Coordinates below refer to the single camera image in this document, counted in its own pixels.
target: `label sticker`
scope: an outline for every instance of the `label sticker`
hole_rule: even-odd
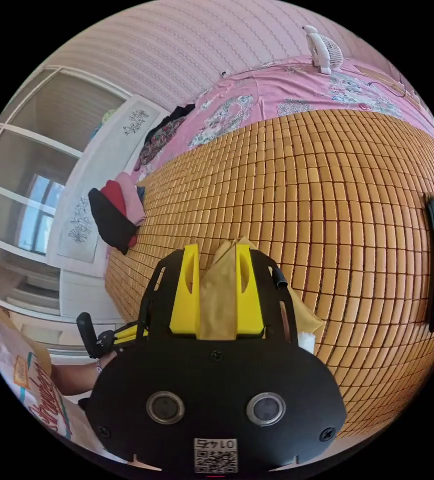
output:
[[[28,390],[30,389],[28,385],[27,361],[20,355],[17,356],[17,361],[15,362],[15,368],[13,370],[13,382],[19,387]]]
[[[197,474],[238,472],[238,449],[235,438],[195,438],[193,451]]]

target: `camera lens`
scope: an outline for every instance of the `camera lens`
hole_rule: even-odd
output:
[[[256,425],[277,423],[285,413],[285,402],[280,395],[264,392],[253,397],[247,405],[248,419]]]
[[[150,418],[163,425],[178,422],[185,413],[180,397],[172,392],[159,391],[147,400],[147,413]]]

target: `pink bedsheet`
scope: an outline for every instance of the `pink bedsheet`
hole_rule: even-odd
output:
[[[390,87],[362,74],[353,62],[323,75],[311,58],[279,60],[222,78],[203,92],[175,136],[147,165],[132,173],[138,182],[188,150],[244,126],[310,110],[369,110],[392,115],[434,137],[434,118]]]

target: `yellow bracket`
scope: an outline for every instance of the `yellow bracket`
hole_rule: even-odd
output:
[[[263,334],[264,325],[248,245],[235,245],[235,265],[237,336],[260,336]]]
[[[200,286],[198,245],[187,245],[170,319],[170,331],[175,335],[200,336]]]
[[[114,345],[124,344],[126,342],[135,340],[135,338],[137,337],[137,328],[138,328],[138,325],[132,325],[125,330],[116,332],[115,340],[113,341],[113,344]],[[143,332],[143,336],[145,337],[147,335],[148,335],[148,331],[145,330]]]

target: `striped wallpaper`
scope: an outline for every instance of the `striped wallpaper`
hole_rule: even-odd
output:
[[[278,0],[152,1],[86,29],[46,64],[88,71],[172,111],[193,102],[222,71],[309,55],[305,24],[336,41],[345,57],[395,77],[388,60],[347,29]]]

